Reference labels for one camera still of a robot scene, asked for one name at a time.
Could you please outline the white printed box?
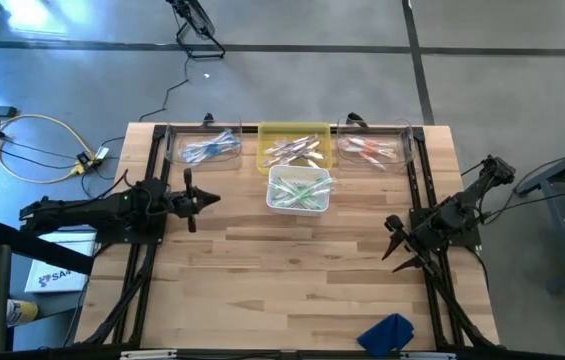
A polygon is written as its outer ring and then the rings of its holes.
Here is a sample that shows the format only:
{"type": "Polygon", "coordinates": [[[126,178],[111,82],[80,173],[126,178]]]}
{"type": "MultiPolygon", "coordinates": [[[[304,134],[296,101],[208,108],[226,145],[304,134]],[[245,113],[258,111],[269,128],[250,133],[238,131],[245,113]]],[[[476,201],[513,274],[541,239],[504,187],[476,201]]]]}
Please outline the white printed box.
{"type": "MultiPolygon", "coordinates": [[[[92,256],[95,251],[94,232],[55,232],[43,235],[42,240],[92,256]]],[[[88,276],[76,271],[33,260],[24,291],[26,293],[55,293],[81,291],[88,276]]]]}

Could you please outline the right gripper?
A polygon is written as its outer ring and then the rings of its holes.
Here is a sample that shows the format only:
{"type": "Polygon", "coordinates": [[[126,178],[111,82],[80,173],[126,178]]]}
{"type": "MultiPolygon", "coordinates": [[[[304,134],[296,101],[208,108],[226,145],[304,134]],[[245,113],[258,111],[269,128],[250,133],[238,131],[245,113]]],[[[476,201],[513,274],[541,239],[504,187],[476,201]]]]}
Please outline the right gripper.
{"type": "Polygon", "coordinates": [[[422,268],[429,275],[438,276],[438,265],[431,259],[430,250],[413,233],[404,230],[404,224],[397,215],[388,216],[384,226],[391,235],[382,260],[388,258],[402,243],[406,245],[407,251],[413,254],[411,259],[397,266],[393,273],[407,268],[422,268]]]}

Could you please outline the white LED strip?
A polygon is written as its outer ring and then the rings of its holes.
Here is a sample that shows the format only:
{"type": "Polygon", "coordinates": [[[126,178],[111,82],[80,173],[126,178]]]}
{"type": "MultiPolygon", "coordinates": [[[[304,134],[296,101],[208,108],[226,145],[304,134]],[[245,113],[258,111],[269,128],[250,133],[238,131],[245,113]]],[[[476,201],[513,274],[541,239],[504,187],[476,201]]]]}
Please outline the white LED strip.
{"type": "Polygon", "coordinates": [[[175,360],[178,356],[173,349],[123,351],[119,360],[175,360]]]}
{"type": "Polygon", "coordinates": [[[405,351],[399,354],[400,360],[457,360],[454,353],[405,351]]]}

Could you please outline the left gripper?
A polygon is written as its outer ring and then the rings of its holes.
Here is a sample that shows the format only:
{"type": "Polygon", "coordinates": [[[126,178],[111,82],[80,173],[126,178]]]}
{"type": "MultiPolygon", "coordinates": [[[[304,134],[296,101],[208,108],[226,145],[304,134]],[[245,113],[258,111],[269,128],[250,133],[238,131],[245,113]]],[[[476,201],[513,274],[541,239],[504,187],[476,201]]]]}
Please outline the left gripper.
{"type": "Polygon", "coordinates": [[[181,219],[186,219],[188,231],[195,233],[197,231],[196,216],[202,209],[218,203],[221,200],[221,196],[204,190],[201,191],[195,186],[193,184],[193,174],[190,168],[186,168],[183,171],[183,178],[185,189],[170,195],[172,205],[171,213],[181,219]]]}

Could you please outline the clear plastic bin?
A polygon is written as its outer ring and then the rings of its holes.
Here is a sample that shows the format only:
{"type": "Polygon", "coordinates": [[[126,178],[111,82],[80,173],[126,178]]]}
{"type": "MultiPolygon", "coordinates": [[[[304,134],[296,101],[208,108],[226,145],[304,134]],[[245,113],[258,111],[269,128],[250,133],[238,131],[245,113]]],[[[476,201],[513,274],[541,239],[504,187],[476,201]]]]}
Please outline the clear plastic bin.
{"type": "Polygon", "coordinates": [[[243,154],[243,127],[241,122],[217,123],[209,126],[200,124],[185,125],[183,123],[169,123],[166,127],[165,159],[175,168],[191,168],[197,172],[237,170],[242,164],[243,154]],[[230,129],[241,144],[232,156],[223,155],[218,159],[204,161],[198,165],[182,161],[179,152],[188,144],[211,140],[225,129],[230,129]]]}
{"type": "Polygon", "coordinates": [[[404,118],[398,118],[391,124],[373,124],[366,122],[367,128],[358,125],[347,125],[346,118],[338,120],[336,126],[336,153],[338,155],[338,168],[351,172],[403,172],[414,158],[414,136],[411,123],[404,118]],[[372,156],[386,167],[386,171],[379,170],[365,159],[355,153],[345,153],[339,149],[339,141],[347,141],[347,138],[365,138],[377,142],[392,143],[392,149],[397,157],[388,158],[382,155],[372,156]]]}

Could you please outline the yellow can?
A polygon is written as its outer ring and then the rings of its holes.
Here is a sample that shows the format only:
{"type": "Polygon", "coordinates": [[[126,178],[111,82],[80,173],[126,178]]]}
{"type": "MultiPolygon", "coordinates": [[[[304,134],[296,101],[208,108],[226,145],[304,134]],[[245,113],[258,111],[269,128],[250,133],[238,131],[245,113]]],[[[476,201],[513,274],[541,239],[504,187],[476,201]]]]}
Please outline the yellow can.
{"type": "Polygon", "coordinates": [[[34,302],[17,299],[7,300],[6,324],[8,327],[26,325],[38,315],[38,306],[34,302]]]}

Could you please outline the white mesh basket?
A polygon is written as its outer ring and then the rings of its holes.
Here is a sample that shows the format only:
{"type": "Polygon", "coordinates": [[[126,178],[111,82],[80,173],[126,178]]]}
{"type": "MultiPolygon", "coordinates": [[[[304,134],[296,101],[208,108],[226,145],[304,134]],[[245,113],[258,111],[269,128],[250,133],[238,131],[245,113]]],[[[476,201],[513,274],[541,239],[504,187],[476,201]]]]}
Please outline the white mesh basket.
{"type": "Polygon", "coordinates": [[[266,205],[272,213],[281,215],[294,215],[294,216],[306,216],[306,217],[319,217],[321,216],[329,207],[330,195],[323,195],[320,200],[322,201],[323,207],[320,209],[305,209],[305,208],[284,208],[276,207],[272,204],[272,189],[269,185],[270,182],[279,181],[285,179],[290,182],[314,182],[317,179],[322,178],[332,178],[329,171],[322,168],[312,168],[312,167],[302,167],[302,166],[290,166],[290,165],[276,165],[273,166],[269,171],[268,187],[266,193],[266,205]]]}

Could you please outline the blue cloth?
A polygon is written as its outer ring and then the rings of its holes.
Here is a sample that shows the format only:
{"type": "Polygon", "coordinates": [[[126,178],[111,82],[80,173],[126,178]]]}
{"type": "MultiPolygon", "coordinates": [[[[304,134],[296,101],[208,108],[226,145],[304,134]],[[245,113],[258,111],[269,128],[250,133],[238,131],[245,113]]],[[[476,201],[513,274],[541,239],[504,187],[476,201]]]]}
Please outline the blue cloth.
{"type": "Polygon", "coordinates": [[[393,350],[401,351],[414,338],[414,326],[394,313],[357,337],[358,344],[373,357],[386,357],[393,350]]]}

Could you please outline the yellow plastic bin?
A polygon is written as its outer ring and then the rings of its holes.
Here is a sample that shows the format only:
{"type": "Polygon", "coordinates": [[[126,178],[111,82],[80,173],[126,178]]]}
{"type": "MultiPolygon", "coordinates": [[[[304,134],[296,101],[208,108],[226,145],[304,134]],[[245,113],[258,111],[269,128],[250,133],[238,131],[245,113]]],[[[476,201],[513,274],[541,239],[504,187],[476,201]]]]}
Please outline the yellow plastic bin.
{"type": "MultiPolygon", "coordinates": [[[[269,157],[268,148],[284,143],[305,143],[318,140],[321,144],[317,151],[324,156],[318,162],[318,168],[330,170],[333,164],[331,127],[325,122],[264,122],[258,125],[257,168],[267,175],[273,167],[263,167],[261,163],[269,157]]],[[[290,165],[307,166],[303,161],[290,165]]]]}

